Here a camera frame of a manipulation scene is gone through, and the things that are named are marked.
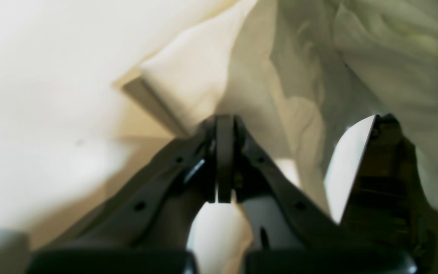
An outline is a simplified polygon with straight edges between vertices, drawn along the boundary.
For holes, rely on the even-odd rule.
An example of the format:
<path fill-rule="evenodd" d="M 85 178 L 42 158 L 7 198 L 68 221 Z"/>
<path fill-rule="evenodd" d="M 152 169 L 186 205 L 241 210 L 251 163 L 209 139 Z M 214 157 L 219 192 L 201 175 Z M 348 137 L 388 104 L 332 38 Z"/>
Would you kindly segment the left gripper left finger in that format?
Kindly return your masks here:
<path fill-rule="evenodd" d="M 206 119 L 176 139 L 131 183 L 143 184 L 76 238 L 41 251 L 28 274 L 198 274 L 187 239 L 205 203 L 217 198 L 217 132 L 226 117 Z"/>

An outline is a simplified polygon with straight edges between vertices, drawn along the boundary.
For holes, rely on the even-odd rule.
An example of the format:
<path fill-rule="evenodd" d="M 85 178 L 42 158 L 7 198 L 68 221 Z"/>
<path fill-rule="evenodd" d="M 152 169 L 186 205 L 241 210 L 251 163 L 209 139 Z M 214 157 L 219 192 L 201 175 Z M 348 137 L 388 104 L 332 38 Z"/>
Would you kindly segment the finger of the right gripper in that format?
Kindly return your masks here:
<path fill-rule="evenodd" d="M 341 225 L 406 251 L 419 274 L 438 274 L 438 212 L 421 187 L 415 147 L 393 115 L 375 118 Z"/>

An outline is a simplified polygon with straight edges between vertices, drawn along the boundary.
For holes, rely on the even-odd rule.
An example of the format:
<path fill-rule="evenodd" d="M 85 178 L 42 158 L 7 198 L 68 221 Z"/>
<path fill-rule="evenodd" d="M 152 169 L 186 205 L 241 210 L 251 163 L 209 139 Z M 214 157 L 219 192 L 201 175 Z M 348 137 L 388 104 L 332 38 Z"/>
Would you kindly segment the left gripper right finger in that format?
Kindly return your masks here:
<path fill-rule="evenodd" d="M 239 116 L 232 188 L 251 226 L 244 274 L 414 274 L 404 252 L 371 243 L 337 225 L 283 175 Z"/>

